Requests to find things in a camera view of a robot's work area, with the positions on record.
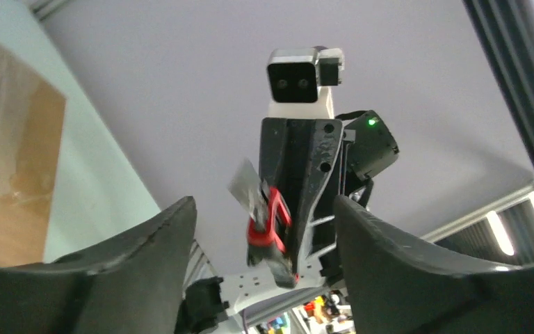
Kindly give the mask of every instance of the red object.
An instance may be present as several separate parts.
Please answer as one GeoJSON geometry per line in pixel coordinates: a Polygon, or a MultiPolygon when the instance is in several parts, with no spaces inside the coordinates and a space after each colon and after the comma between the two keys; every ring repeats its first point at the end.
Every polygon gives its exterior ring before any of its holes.
{"type": "Polygon", "coordinates": [[[306,312],[308,312],[308,311],[312,311],[312,310],[314,310],[315,308],[316,308],[316,306],[314,305],[314,302],[311,301],[311,302],[309,302],[308,304],[306,304],[306,305],[304,306],[304,311],[306,311],[306,312]]]}
{"type": "Polygon", "coordinates": [[[274,242],[277,244],[277,249],[282,253],[286,252],[284,242],[277,235],[275,230],[276,218],[279,217],[281,223],[289,228],[291,226],[291,216],[289,214],[287,205],[284,202],[282,194],[277,188],[271,186],[269,188],[269,202],[267,204],[268,218],[265,222],[265,230],[263,232],[257,231],[254,228],[255,222],[252,218],[249,220],[249,227],[247,231],[247,240],[249,245],[258,247],[268,247],[274,242]]]}

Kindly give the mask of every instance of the plastic wrap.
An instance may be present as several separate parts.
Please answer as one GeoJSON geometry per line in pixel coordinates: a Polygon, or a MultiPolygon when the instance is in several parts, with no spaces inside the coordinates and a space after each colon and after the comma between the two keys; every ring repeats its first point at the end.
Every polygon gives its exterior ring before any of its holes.
{"type": "Polygon", "coordinates": [[[65,98],[0,45],[0,266],[44,252],[65,98]]]}

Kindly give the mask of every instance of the camera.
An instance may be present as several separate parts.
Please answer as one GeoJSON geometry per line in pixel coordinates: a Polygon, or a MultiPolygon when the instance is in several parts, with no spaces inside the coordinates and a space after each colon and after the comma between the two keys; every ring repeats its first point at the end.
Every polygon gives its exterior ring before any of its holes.
{"type": "Polygon", "coordinates": [[[277,103],[314,103],[318,101],[321,86],[341,83],[343,67],[340,49],[276,49],[267,65],[273,100],[277,103]]]}

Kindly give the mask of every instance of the ceiling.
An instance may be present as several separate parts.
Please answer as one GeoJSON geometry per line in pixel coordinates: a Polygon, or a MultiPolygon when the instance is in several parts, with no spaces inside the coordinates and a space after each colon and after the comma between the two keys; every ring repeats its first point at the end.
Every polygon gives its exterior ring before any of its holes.
{"type": "Polygon", "coordinates": [[[376,110],[400,145],[380,218],[422,235],[532,178],[460,1],[74,0],[44,25],[159,204],[195,196],[221,273],[247,270],[226,186],[257,162],[278,47],[344,49],[336,112],[376,110]]]}

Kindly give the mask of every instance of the black bracket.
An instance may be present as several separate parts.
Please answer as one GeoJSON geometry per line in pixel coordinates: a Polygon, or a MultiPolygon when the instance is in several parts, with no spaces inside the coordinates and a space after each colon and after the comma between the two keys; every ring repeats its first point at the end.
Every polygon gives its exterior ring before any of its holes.
{"type": "Polygon", "coordinates": [[[220,322],[228,319],[230,304],[220,297],[221,277],[195,281],[185,290],[185,299],[179,307],[175,334],[212,333],[220,322]]]}
{"type": "Polygon", "coordinates": [[[284,243],[294,273],[307,224],[333,173],[342,134],[340,120],[263,119],[259,175],[277,187],[289,208],[292,226],[284,243]]]}

